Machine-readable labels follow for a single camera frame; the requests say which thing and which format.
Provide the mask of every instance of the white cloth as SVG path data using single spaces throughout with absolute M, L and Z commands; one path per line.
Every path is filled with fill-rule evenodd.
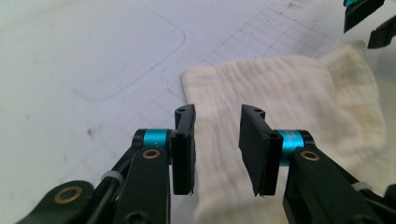
M 356 171 L 381 149 L 386 126 L 363 49 L 363 43 L 340 43 L 319 59 L 256 59 L 182 75 L 187 101 L 197 110 L 194 223 L 287 223 L 287 168 L 279 172 L 276 196 L 253 195 L 238 148 L 241 104 L 263 109 L 272 129 L 308 130 L 318 148 L 347 170 Z M 379 186 L 389 184 L 378 179 Z

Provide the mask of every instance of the towel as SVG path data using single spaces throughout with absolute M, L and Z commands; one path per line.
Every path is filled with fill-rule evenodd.
M 319 149 L 364 177 L 360 167 L 381 152 L 387 129 L 363 54 L 364 43 L 341 42 L 318 59 L 264 58 L 185 71 L 184 92 L 197 111 L 194 223 L 287 223 L 288 168 L 280 168 L 276 196 L 254 197 L 238 148 L 241 104 L 263 109 L 272 129 L 308 130 Z M 376 175 L 375 182 L 365 182 L 375 189 L 390 184 L 371 174 L 366 177 Z

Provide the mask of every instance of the cloth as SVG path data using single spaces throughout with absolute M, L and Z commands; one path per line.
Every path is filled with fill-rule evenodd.
M 386 140 L 378 87 L 363 50 L 361 42 L 339 43 L 319 59 L 246 60 L 182 75 L 187 101 L 197 111 L 194 223 L 287 223 L 282 199 L 288 168 L 279 171 L 276 196 L 254 197 L 238 148 L 241 104 L 263 109 L 272 129 L 308 130 L 319 149 L 360 177 L 357 168 Z M 389 184 L 379 177 L 375 185 L 384 182 Z

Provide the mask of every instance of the folded cloth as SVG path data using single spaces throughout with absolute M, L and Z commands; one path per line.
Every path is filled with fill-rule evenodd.
M 247 60 L 193 67 L 182 75 L 187 101 L 197 110 L 194 223 L 287 223 L 287 168 L 280 169 L 276 196 L 253 195 L 238 148 L 241 104 L 263 109 L 273 129 L 308 130 L 318 148 L 347 170 L 383 146 L 378 87 L 363 49 L 363 43 L 340 43 L 319 59 Z

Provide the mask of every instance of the white surface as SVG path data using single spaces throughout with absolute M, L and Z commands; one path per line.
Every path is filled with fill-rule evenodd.
M 173 111 L 185 104 L 179 75 L 188 67 L 320 55 L 322 45 L 301 50 L 305 34 L 326 36 L 324 48 L 342 38 L 367 40 L 394 13 L 395 2 L 386 4 L 343 35 L 345 9 L 330 0 L 298 8 L 286 0 L 0 1 L 0 223 L 21 219 L 63 182 L 97 185 L 138 128 L 174 128 Z M 282 33 L 264 49 L 258 43 L 233 54 L 229 47 L 238 48 L 241 33 L 262 13 L 308 33 L 295 42 Z M 264 39 L 247 35 L 249 45 Z M 393 40 L 368 52 L 375 74 L 393 81 L 395 46 Z M 184 205 L 173 205 L 174 218 L 191 214 L 187 207 L 177 217 Z

